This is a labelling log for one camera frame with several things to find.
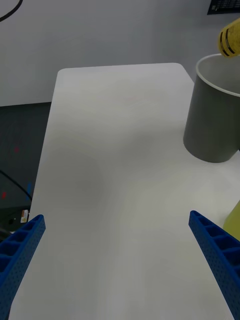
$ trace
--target blue perforated plastic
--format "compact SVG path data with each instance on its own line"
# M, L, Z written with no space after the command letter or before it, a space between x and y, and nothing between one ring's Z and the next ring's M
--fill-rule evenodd
M240 319L240 242L197 211L189 226L235 320Z
M11 308L45 229L40 214L0 243L0 320L5 320Z

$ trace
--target white table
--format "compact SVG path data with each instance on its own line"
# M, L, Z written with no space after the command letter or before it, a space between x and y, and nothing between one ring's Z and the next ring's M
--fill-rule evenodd
M46 232L10 320L226 320L188 227L240 198L240 155L185 149L193 82L176 63L58 73L32 203Z

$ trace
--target yellow object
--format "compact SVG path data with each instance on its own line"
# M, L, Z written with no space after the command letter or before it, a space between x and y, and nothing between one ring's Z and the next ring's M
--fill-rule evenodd
M240 241L240 201L226 218L223 230Z
M224 57L240 55L240 18L221 30L217 44Z

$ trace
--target gray cylinder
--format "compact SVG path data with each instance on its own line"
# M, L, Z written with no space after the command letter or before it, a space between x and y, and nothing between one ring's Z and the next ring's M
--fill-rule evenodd
M201 160L224 162L240 148L240 57L209 55L196 73L183 143Z

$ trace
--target yellow bottle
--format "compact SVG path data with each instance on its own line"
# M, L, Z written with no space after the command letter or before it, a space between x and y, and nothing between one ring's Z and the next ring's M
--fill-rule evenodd
M240 201L234 207L230 215L226 218L223 230L240 241Z
M240 18L221 30L217 44L221 54L227 58L240 55Z

